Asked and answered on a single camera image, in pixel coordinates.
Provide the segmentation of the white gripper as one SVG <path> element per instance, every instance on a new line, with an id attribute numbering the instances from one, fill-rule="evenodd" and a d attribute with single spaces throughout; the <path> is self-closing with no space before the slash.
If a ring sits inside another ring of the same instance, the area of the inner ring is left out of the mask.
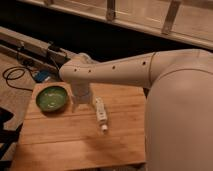
<path id="1" fill-rule="evenodd" d="M 72 91 L 72 112 L 76 110 L 76 104 L 89 104 L 90 108 L 95 109 L 92 99 L 92 91 L 89 83 L 73 83 Z"/>

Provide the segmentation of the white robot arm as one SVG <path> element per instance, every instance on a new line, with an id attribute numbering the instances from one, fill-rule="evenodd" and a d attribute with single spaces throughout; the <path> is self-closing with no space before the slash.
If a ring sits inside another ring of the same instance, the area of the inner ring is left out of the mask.
<path id="1" fill-rule="evenodd" d="M 96 62 L 79 53 L 62 65 L 74 103 L 91 101 L 91 83 L 149 90 L 145 109 L 147 171 L 213 171 L 213 53 L 151 52 Z"/>

